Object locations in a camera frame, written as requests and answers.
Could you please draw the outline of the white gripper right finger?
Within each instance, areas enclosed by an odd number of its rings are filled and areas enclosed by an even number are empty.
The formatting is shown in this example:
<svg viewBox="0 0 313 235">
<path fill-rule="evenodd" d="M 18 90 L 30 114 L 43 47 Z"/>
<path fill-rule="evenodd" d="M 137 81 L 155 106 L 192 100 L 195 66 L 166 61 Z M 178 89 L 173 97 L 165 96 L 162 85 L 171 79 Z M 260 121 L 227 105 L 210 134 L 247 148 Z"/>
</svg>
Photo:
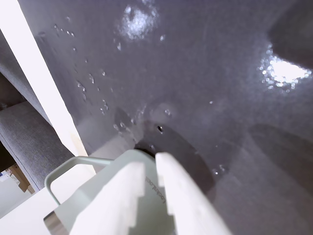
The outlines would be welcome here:
<svg viewBox="0 0 313 235">
<path fill-rule="evenodd" d="M 169 153 L 156 154 L 158 183 L 178 235 L 224 235 L 225 223 L 195 181 Z"/>
</svg>

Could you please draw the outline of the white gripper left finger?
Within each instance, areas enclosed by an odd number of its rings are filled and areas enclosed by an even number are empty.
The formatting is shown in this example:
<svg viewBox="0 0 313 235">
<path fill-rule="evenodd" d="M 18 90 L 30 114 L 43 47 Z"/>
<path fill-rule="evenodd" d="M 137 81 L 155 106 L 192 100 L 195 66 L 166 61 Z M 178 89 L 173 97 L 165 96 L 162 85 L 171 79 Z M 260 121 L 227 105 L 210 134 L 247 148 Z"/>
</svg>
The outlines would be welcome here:
<svg viewBox="0 0 313 235">
<path fill-rule="evenodd" d="M 132 162 L 102 187 L 77 216 L 71 235 L 127 235 L 136 226 L 138 200 L 145 195 L 145 165 Z"/>
</svg>

